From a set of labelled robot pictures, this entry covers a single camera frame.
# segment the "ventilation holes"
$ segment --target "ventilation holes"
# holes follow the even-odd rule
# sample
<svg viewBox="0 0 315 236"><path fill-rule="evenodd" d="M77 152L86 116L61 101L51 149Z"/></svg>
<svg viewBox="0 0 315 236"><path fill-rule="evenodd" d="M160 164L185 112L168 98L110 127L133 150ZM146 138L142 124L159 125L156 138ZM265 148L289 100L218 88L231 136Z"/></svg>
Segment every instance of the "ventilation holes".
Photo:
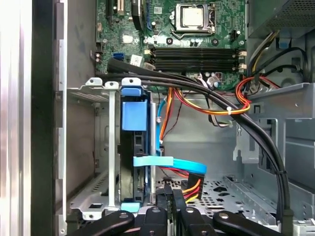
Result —
<svg viewBox="0 0 315 236"><path fill-rule="evenodd" d="M292 0L277 14L268 27L315 27L315 4L313 0Z"/></svg>

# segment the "green circuit board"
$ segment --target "green circuit board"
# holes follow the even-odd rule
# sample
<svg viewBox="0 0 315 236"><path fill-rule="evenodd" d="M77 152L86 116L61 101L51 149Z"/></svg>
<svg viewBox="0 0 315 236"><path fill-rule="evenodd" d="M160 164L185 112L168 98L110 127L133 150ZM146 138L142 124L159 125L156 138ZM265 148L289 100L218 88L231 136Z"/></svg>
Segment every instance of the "green circuit board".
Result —
<svg viewBox="0 0 315 236"><path fill-rule="evenodd" d="M106 72L107 61L113 56L113 53L123 53L125 62L130 62L131 55L138 55L144 59L150 57L148 54L150 44L154 44L157 48L190 48L191 39L198 39L200 48L246 49L244 0L145 0L148 27L143 32L135 29L131 17L131 0L124 1L123 14L114 13L112 24L109 24L106 17L108 1L97 0L96 6L96 47L102 51L101 61L96 64L98 72ZM216 32L207 37L196 35L180 40L174 37L171 34L173 26L170 22L170 15L177 3L213 3L216 11ZM151 22L156 23L153 30L149 29ZM231 43L230 33L233 30L240 32L240 35ZM170 37L173 39L172 45L166 43L166 39ZM216 45L213 44L213 39L218 41ZM238 73L222 73L220 89L232 89L238 80Z"/></svg>

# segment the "silver metal frame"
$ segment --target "silver metal frame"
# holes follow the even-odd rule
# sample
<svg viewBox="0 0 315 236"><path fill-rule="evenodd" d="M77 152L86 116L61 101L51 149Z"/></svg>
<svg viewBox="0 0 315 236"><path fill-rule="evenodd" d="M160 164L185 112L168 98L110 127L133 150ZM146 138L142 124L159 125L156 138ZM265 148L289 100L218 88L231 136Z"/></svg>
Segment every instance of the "silver metal frame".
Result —
<svg viewBox="0 0 315 236"><path fill-rule="evenodd" d="M1 236L31 235L31 57L32 1L0 0Z"/></svg>

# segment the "cable bundle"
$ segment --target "cable bundle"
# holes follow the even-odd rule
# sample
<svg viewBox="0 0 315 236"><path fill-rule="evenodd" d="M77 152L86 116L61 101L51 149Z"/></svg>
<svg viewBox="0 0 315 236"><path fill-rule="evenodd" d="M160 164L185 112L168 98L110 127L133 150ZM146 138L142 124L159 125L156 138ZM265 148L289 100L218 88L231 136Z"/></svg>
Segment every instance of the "cable bundle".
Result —
<svg viewBox="0 0 315 236"><path fill-rule="evenodd" d="M185 201L186 204L198 197L198 192L200 189L200 182L201 182L201 180L199 179L195 186L183 191L183 195L184 195L184 198L186 200Z"/></svg>
<svg viewBox="0 0 315 236"><path fill-rule="evenodd" d="M139 68L137 66L132 66L130 64L126 64L123 62L118 62L113 64L115 70L126 71L136 73L135 77L138 77L142 80L143 85L148 86L159 86L172 88L175 96L177 95L184 105L193 107L195 110L199 110L201 112L211 114L211 115L230 115L232 118L240 124L240 126L248 132L248 134L259 144L261 149L266 153L267 158L270 160L277 178L278 183L278 193L279 200L277 205L277 220L282 222L282 232L284 234L290 235L293 230L293 214L290 209L290 194L289 194L289 186L287 174L284 168L284 164L280 153L273 143L271 137L258 125L256 124L248 115L244 112L247 111L250 107L250 101L248 101L241 92L239 92L241 87L244 87L246 82L250 81L253 78L244 79L241 81L241 84L237 86L236 95L240 99L242 103L242 108L239 108L237 105L233 104L225 97L220 95L218 92L213 91L211 88L206 88L201 85L196 79L188 78L182 75L173 75L166 74L156 71L149 71L143 68ZM117 79L120 80L124 77L130 77L130 75L126 74L106 74L106 75L98 75L99 77L106 80ZM193 92L204 95L207 99L210 99L214 103L216 103L222 110L214 111L202 109L195 104L191 104L190 101L183 98L183 94L181 89L191 90Z"/></svg>

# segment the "blue plastic latch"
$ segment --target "blue plastic latch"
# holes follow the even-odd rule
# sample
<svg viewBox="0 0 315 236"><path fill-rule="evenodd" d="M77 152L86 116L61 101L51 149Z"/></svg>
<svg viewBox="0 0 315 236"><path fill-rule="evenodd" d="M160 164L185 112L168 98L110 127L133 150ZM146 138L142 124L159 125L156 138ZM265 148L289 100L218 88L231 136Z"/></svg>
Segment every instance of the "blue plastic latch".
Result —
<svg viewBox="0 0 315 236"><path fill-rule="evenodd" d="M142 89L137 87L124 87L121 92L122 96L140 97Z"/></svg>
<svg viewBox="0 0 315 236"><path fill-rule="evenodd" d="M122 129L147 131L148 101L123 102Z"/></svg>
<svg viewBox="0 0 315 236"><path fill-rule="evenodd" d="M140 203L122 203L121 210L126 210L129 212L138 212L140 209Z"/></svg>

